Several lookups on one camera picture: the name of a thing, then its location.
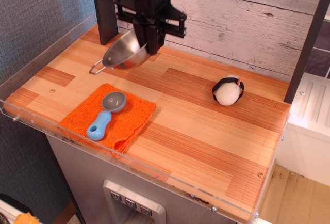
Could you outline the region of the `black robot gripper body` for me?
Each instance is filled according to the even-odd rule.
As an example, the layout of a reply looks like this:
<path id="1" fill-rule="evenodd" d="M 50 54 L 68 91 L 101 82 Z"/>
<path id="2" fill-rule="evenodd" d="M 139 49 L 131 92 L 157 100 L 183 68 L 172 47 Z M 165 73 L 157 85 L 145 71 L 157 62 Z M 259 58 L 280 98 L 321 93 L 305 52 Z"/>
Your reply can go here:
<path id="1" fill-rule="evenodd" d="M 174 8 L 171 0 L 114 0 L 119 20 L 156 25 L 165 33 L 183 38 L 187 16 Z"/>

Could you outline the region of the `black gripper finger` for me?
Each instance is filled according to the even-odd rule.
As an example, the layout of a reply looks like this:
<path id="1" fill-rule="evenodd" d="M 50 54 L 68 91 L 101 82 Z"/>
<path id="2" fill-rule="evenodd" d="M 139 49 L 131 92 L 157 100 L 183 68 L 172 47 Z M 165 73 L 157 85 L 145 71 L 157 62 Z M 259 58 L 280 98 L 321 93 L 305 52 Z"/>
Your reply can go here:
<path id="1" fill-rule="evenodd" d="M 165 32 L 158 26 L 151 25 L 146 29 L 147 45 L 150 55 L 156 55 L 164 45 Z"/>
<path id="2" fill-rule="evenodd" d="M 134 19 L 133 27 L 134 27 L 134 32 L 135 32 L 135 35 L 139 42 L 140 47 L 145 46 L 147 44 L 147 38 L 146 38 L 146 34 L 145 34 L 144 25 L 138 19 Z"/>

